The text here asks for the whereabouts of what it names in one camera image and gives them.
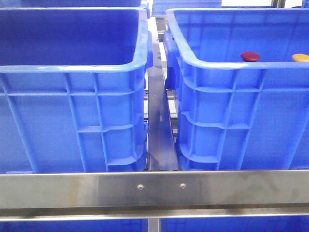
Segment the lower left blue crate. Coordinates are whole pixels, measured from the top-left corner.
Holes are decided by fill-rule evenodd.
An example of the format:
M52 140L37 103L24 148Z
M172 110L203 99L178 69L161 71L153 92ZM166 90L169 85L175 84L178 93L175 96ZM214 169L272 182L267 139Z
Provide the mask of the lower left blue crate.
M145 219L1 222L2 232L146 232Z

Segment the steel center divider bar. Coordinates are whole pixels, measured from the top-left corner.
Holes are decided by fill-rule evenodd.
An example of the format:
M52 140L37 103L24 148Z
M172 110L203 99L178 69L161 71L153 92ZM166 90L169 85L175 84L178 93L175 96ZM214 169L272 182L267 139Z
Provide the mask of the steel center divider bar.
M178 161L174 147L168 94L165 88L159 34L154 17L148 20L148 28L152 34L153 46L153 67L148 69L148 169L176 171Z

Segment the far middle blue crate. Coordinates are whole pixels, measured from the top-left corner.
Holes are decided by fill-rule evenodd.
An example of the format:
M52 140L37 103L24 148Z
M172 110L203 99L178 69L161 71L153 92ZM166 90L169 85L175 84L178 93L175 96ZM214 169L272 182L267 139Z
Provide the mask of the far middle blue crate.
M153 15L164 16L174 8L221 8L221 0L154 0Z

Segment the right blue plastic crate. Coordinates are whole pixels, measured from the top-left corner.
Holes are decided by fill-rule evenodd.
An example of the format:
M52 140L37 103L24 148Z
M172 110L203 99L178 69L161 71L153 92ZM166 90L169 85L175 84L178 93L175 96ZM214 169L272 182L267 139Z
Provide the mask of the right blue plastic crate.
M183 170L309 167L308 9L169 9ZM260 55L244 62L243 52Z

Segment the yellow push button switch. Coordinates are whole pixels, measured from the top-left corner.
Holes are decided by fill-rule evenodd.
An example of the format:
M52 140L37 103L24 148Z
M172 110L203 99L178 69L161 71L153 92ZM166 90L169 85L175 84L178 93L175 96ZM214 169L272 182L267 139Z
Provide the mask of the yellow push button switch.
M309 62L309 55L297 53L292 55L292 59L295 62Z

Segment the right rail screw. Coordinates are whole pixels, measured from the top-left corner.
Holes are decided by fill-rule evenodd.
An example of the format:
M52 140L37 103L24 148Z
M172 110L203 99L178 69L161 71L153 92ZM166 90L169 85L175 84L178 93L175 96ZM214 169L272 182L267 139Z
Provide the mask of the right rail screw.
M186 184L185 184L185 183L181 183L181 184L180 184L180 188L181 188L181 189L186 188Z

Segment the left blue plastic crate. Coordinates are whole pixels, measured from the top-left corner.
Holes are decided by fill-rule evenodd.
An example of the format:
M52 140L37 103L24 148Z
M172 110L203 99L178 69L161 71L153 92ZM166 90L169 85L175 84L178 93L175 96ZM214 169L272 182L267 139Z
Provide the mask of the left blue plastic crate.
M2 8L0 171L142 171L143 8Z

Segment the far left blue crate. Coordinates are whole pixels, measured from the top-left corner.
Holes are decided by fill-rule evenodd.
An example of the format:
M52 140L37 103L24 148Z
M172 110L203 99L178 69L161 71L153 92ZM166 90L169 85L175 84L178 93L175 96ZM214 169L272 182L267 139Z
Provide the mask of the far left blue crate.
M149 3L146 0L15 0L18 7L141 7L150 18Z

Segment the lower right blue crate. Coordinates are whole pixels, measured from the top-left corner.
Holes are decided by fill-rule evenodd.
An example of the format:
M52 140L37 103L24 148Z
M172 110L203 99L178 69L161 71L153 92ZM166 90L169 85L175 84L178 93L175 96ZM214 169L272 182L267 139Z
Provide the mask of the lower right blue crate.
M161 219L163 232L307 232L308 216Z

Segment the steel front shelf rail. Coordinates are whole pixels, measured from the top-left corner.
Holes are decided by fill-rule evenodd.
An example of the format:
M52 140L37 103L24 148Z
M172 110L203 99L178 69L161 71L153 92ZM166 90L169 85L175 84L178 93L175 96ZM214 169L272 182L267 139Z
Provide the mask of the steel front shelf rail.
M298 216L309 173L167 171L0 177L2 221Z

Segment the steel vertical post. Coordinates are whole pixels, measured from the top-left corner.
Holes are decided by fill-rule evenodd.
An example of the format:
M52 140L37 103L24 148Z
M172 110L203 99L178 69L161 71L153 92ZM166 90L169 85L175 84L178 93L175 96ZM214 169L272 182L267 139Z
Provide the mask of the steel vertical post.
M161 232L161 225L159 218L147 219L148 229L147 232Z

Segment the red push button switch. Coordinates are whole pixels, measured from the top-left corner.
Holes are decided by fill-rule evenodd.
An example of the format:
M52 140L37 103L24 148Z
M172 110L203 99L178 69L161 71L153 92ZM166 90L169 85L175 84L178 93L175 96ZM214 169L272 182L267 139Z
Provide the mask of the red push button switch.
M241 53L240 57L244 62L257 62L260 60L260 55L258 53L249 51Z

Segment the blue plastic crate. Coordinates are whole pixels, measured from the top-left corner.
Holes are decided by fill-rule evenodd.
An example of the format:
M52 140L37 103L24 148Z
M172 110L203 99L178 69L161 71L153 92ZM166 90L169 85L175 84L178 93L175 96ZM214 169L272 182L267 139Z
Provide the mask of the blue plastic crate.
M142 171L143 8L2 8L0 171Z
M309 167L308 9L169 9L183 170ZM243 52L260 55L244 62Z

